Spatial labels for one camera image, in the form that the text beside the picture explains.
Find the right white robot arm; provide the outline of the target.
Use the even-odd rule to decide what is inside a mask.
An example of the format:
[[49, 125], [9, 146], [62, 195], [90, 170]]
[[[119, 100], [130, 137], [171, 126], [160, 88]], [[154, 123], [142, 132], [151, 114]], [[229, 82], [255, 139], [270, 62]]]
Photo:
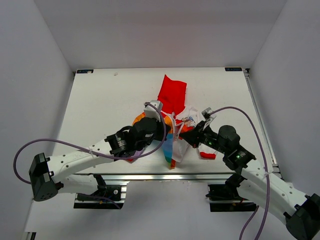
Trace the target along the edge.
[[201, 121], [180, 133], [192, 147], [205, 145], [223, 154], [223, 162], [234, 174], [226, 182], [226, 195], [252, 201], [278, 218], [297, 240], [311, 240], [320, 231], [320, 197], [295, 189], [273, 172], [266, 172], [256, 157], [240, 145], [240, 136], [230, 125], [214, 132]]

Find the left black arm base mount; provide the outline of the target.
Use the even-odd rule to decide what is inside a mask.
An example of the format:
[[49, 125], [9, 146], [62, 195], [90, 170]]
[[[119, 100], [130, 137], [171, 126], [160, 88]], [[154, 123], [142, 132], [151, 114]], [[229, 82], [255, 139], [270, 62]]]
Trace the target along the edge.
[[126, 199], [125, 181], [105, 180], [100, 174], [87, 175], [94, 179], [96, 188], [89, 193], [77, 193], [74, 209], [121, 210]]

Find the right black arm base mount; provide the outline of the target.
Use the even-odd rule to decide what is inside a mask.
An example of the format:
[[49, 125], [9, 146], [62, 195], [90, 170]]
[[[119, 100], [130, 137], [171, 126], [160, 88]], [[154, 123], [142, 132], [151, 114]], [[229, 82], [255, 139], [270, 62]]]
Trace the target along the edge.
[[205, 195], [209, 200], [212, 213], [253, 212], [257, 205], [243, 198], [238, 193], [240, 183], [246, 178], [237, 173], [232, 174], [225, 183], [208, 185], [208, 193]]

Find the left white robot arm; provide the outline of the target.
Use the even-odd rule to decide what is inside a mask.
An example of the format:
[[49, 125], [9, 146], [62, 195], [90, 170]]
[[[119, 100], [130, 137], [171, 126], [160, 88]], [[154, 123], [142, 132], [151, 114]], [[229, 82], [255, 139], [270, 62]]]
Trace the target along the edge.
[[164, 121], [143, 117], [92, 146], [62, 155], [37, 154], [28, 171], [33, 199], [43, 202], [59, 193], [80, 193], [96, 200], [103, 198], [106, 193], [103, 178], [94, 173], [78, 173], [104, 163], [132, 160], [153, 141], [166, 140], [170, 130], [170, 125]]

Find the red rainbow kids jacket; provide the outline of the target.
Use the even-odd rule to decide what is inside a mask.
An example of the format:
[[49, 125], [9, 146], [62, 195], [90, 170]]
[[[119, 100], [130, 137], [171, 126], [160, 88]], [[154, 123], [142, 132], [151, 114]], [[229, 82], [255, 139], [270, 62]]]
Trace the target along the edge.
[[161, 114], [166, 125], [170, 126], [166, 140], [161, 146], [164, 158], [170, 169], [182, 162], [189, 144], [180, 134], [193, 130], [203, 120], [200, 112], [191, 105], [185, 105], [187, 83], [164, 76], [157, 97], [163, 106]]

